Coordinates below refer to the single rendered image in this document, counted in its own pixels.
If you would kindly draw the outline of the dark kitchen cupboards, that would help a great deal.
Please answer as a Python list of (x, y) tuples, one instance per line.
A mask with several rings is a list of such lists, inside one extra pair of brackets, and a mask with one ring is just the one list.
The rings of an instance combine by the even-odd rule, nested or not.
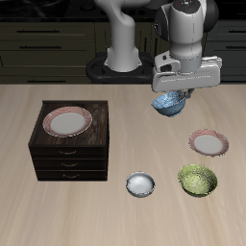
[[(246, 0), (214, 0), (219, 19), (202, 41), (223, 59), (225, 84), (246, 83)], [(86, 64), (111, 45), (94, 0), (0, 0), (0, 84), (88, 84)]]

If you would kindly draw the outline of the white plate with red rim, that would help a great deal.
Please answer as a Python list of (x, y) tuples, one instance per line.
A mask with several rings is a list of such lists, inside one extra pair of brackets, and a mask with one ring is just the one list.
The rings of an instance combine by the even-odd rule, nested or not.
[(228, 139), (214, 130), (198, 130), (192, 133), (188, 144), (195, 152), (208, 157), (223, 156), (230, 146)]
[(52, 136), (69, 137), (86, 131), (92, 115), (80, 107), (62, 107), (48, 113), (42, 122), (44, 131)]

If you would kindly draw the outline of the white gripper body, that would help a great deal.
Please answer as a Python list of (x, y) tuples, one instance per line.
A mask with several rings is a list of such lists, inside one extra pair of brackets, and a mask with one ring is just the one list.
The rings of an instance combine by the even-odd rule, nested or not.
[(172, 71), (158, 72), (156, 68), (153, 68), (154, 79), (152, 90), (155, 92), (164, 92), (218, 86), (220, 84), (221, 66), (222, 59), (214, 56), (202, 58), (200, 68), (189, 74), (179, 74), (178, 72)]

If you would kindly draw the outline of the dark wooden drawer cabinet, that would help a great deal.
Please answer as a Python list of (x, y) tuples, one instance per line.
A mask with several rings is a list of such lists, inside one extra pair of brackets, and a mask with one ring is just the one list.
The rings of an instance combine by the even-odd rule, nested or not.
[[(83, 133), (69, 137), (49, 135), (44, 118), (62, 107), (80, 107), (92, 115)], [(39, 181), (106, 181), (110, 146), (107, 101), (43, 101), (28, 143)]]

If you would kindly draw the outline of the blue patterned bowl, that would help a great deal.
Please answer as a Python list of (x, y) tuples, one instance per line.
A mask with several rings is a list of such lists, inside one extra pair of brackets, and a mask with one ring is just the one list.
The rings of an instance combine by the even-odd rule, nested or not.
[(164, 93), (152, 102), (152, 107), (168, 117), (178, 115), (185, 107), (185, 98), (181, 100), (177, 90)]

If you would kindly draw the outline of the green bowl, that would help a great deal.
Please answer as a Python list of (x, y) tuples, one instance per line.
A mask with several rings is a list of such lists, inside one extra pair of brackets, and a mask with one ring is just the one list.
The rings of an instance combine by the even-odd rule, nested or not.
[(206, 197), (218, 186), (218, 180), (212, 170), (201, 164), (189, 164), (178, 173), (182, 189), (193, 197)]

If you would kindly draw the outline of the white bowl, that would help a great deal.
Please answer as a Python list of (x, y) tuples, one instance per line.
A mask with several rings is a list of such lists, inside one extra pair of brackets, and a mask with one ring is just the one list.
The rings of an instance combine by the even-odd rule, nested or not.
[(145, 172), (134, 172), (126, 179), (128, 192), (136, 198), (145, 198), (151, 195), (155, 189), (155, 180)]

